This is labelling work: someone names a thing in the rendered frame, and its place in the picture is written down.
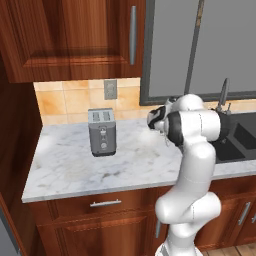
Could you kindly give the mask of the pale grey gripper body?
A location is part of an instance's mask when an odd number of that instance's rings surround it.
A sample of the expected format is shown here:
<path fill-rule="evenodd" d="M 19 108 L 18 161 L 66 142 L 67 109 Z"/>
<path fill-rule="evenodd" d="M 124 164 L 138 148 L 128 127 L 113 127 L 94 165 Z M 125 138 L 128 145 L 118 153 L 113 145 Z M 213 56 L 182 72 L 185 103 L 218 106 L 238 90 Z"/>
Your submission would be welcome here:
<path fill-rule="evenodd" d="M 167 138 L 167 135 L 164 131 L 160 130 L 160 135 L 164 137 L 164 141 L 165 141 L 165 144 L 167 147 L 170 147 L 170 141 L 169 139 Z"/>

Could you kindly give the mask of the black sink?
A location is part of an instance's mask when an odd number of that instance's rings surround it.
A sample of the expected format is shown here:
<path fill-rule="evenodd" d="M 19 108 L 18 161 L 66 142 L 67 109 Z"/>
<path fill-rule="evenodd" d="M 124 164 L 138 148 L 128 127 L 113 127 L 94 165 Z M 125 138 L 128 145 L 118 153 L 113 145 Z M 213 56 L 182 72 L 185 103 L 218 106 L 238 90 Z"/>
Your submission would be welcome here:
<path fill-rule="evenodd" d="M 256 112 L 232 114 L 229 135 L 212 145 L 217 164 L 256 160 Z"/>

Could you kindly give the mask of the wooden base cabinet door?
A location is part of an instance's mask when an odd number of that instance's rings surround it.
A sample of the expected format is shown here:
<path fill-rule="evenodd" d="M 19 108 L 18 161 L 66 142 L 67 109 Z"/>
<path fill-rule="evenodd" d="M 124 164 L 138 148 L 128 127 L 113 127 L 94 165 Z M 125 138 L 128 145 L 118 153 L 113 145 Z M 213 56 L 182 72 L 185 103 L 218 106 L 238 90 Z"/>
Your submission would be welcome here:
<path fill-rule="evenodd" d="M 46 256 L 152 256 L 149 216 L 114 216 L 39 226 Z"/>
<path fill-rule="evenodd" d="M 247 202 L 251 202 L 250 209 L 242 225 L 238 225 Z M 220 216 L 197 233 L 195 245 L 201 251 L 206 251 L 256 242 L 256 221 L 252 223 L 256 213 L 256 192 L 222 197 L 221 205 Z"/>

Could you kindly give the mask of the tall wooden cabinet side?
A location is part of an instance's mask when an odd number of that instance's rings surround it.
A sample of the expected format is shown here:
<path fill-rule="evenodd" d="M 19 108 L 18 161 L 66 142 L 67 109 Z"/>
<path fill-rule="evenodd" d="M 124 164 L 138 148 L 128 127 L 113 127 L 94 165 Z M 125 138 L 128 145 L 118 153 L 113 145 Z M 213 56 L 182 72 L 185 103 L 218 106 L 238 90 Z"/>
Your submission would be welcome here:
<path fill-rule="evenodd" d="M 32 212 L 22 202 L 41 129 L 34 86 L 9 82 L 0 55 L 0 206 L 20 256 L 46 256 Z"/>

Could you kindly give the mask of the grey toaster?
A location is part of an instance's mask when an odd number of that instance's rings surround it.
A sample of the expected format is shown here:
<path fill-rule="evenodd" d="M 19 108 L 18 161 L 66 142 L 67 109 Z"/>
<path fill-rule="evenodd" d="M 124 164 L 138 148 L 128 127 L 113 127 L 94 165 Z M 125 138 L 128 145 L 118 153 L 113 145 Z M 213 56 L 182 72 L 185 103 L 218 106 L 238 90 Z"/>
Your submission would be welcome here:
<path fill-rule="evenodd" d="M 88 128 L 94 157 L 111 156 L 116 153 L 116 121 L 112 108 L 89 109 Z"/>

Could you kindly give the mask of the grey tap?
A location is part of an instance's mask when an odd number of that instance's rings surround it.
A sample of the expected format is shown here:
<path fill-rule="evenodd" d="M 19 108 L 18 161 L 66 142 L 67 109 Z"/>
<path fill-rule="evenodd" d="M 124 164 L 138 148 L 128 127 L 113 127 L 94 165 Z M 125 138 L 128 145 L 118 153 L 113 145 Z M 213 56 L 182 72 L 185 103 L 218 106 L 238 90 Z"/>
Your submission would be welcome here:
<path fill-rule="evenodd" d="M 219 98 L 217 107 L 215 108 L 215 110 L 217 112 L 221 112 L 221 113 L 224 113 L 226 115 L 231 115 L 231 111 L 230 111 L 231 103 L 229 103 L 229 106 L 228 106 L 227 110 L 222 109 L 222 107 L 226 104 L 227 95 L 228 95 L 228 91 L 229 91 L 229 85 L 230 85 L 230 79 L 225 78 L 223 86 L 222 86 L 222 90 L 221 90 L 221 93 L 220 93 L 220 98 Z"/>

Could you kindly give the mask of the grey framed window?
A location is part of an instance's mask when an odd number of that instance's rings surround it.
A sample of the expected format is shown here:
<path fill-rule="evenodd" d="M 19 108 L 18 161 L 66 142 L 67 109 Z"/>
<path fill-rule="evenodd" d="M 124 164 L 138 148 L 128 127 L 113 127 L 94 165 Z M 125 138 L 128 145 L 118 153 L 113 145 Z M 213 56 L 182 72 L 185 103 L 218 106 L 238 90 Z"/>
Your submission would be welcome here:
<path fill-rule="evenodd" d="M 140 103 L 256 98 L 256 0 L 146 0 Z"/>

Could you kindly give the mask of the wooden drawer front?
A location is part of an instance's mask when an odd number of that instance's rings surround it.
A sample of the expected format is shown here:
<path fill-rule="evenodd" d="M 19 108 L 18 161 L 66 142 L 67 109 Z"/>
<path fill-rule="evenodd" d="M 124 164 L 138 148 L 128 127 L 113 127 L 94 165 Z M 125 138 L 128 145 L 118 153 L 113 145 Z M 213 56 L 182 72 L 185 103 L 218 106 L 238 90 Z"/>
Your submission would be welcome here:
<path fill-rule="evenodd" d="M 87 195 L 65 199 L 52 200 L 48 207 L 53 219 L 75 218 L 82 215 L 115 212 L 130 209 L 144 209 L 154 204 L 155 188 L 129 190 L 97 195 Z M 91 208 L 93 202 L 103 202 L 119 199 L 121 204 Z"/>

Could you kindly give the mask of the grey appliance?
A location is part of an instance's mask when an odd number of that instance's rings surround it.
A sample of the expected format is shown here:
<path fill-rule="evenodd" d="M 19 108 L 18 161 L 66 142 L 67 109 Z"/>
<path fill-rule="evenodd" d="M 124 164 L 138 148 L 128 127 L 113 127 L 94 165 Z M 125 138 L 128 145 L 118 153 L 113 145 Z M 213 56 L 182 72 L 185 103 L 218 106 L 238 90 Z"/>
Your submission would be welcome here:
<path fill-rule="evenodd" d="M 0 256 L 20 256 L 18 243 L 0 206 Z"/>

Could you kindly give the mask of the grey wall socket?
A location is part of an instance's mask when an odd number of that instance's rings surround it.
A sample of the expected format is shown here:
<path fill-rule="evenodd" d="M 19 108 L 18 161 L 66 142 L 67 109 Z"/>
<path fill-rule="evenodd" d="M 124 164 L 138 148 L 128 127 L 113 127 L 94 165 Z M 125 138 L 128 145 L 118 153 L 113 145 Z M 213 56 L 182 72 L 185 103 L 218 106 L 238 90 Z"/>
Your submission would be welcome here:
<path fill-rule="evenodd" d="M 117 80 L 104 81 L 104 98 L 106 100 L 113 100 L 117 98 Z"/>

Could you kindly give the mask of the wooden wall cabinet door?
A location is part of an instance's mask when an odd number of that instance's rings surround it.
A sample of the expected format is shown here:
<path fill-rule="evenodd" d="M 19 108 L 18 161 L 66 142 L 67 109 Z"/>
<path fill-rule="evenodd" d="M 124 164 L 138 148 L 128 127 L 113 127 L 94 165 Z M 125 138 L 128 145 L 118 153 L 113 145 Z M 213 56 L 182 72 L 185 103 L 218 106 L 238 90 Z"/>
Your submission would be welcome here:
<path fill-rule="evenodd" d="M 135 64 L 130 10 L 136 6 Z M 142 75 L 146 0 L 0 0 L 0 54 L 12 83 Z"/>

